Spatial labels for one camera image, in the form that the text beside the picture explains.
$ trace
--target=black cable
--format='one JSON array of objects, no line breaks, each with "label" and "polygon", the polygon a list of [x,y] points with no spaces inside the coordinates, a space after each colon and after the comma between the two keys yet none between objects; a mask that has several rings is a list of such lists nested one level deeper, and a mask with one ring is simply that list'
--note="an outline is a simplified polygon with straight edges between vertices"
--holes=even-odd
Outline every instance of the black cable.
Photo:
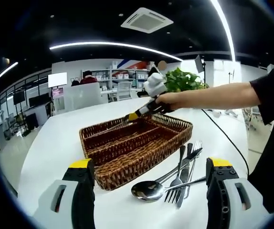
[{"label": "black cable", "polygon": [[246,168],[247,168],[247,176],[249,176],[250,174],[250,170],[248,168],[248,165],[247,165],[247,161],[245,160],[244,156],[242,155],[242,153],[240,152],[240,150],[238,149],[238,147],[232,142],[232,140],[227,136],[227,134],[221,129],[221,127],[219,127],[218,124],[216,124],[216,122],[209,116],[209,114],[206,113],[206,111],[204,111],[203,109],[201,109],[205,115],[207,115],[207,117],[212,120],[212,122],[222,131],[222,133],[228,138],[228,140],[231,142],[231,144],[236,148],[236,150],[239,152],[239,154],[241,155],[241,157],[243,158],[245,164],[246,164]]}]

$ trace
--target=person in red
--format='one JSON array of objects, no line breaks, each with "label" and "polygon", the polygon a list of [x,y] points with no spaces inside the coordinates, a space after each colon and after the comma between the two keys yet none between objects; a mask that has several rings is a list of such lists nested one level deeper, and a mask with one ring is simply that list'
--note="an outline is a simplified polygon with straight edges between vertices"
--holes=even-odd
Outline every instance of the person in red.
[{"label": "person in red", "polygon": [[91,71],[83,72],[83,79],[80,81],[80,84],[87,84],[87,83],[96,83],[98,80],[92,76]]}]

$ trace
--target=hand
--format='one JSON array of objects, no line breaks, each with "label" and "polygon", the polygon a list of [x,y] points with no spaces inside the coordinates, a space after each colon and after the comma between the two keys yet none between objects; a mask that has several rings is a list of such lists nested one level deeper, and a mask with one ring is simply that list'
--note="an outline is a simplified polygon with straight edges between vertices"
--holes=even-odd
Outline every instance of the hand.
[{"label": "hand", "polygon": [[179,93],[166,93],[158,96],[156,99],[156,103],[159,104],[160,102],[170,104],[171,110],[175,111],[179,108],[182,108],[182,102],[180,101],[180,95]]}]

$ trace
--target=air conditioning vent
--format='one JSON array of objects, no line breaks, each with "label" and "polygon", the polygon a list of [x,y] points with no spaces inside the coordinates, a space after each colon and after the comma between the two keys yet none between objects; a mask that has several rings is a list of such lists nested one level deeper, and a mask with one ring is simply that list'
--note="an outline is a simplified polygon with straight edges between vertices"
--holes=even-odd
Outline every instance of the air conditioning vent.
[{"label": "air conditioning vent", "polygon": [[169,18],[146,8],[139,8],[121,25],[123,28],[152,33],[172,24]]}]

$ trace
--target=black sleeve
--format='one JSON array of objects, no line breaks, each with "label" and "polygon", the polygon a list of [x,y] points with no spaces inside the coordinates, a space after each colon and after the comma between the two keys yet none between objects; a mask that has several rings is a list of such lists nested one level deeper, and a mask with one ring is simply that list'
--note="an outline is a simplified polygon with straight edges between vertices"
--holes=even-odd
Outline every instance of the black sleeve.
[{"label": "black sleeve", "polygon": [[274,69],[266,76],[250,83],[261,102],[259,111],[266,125],[274,120]]}]

